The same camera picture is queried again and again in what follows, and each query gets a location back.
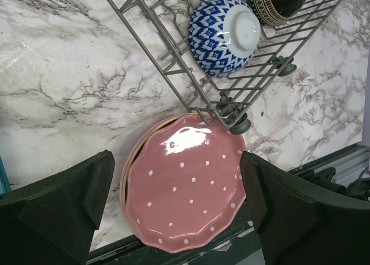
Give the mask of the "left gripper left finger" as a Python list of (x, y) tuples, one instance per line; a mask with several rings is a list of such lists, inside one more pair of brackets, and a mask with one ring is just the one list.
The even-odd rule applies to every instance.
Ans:
[(104, 150), (1, 195), (1, 264), (86, 264), (114, 167)]

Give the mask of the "red blue patterned bowl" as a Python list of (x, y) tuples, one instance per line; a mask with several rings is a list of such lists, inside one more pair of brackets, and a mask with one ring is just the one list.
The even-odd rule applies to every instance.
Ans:
[(208, 75), (223, 77), (254, 57), (261, 25), (243, 0), (203, 0), (193, 11), (188, 37), (197, 64)]

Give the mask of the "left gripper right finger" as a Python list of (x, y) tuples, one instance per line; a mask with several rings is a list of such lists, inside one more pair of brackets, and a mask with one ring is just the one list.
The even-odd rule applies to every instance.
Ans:
[(369, 179), (322, 187), (248, 152), (240, 171), (266, 264), (369, 263)]

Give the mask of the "brown patterned bowl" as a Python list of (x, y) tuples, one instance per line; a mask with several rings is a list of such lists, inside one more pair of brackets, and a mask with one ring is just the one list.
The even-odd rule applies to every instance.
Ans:
[(246, 0), (261, 25), (279, 26), (289, 21), (306, 0)]

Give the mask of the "grey wire dish rack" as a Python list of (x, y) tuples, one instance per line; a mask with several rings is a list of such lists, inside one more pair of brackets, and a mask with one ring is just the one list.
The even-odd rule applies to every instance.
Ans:
[(234, 135), (342, 1), (107, 0), (185, 109)]

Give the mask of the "pink polka dot plate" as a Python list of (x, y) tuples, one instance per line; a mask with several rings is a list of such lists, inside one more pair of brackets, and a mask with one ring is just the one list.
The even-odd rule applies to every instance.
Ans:
[(169, 253), (199, 248), (243, 204), (241, 135), (184, 115), (146, 140), (127, 176), (125, 215), (138, 238)]

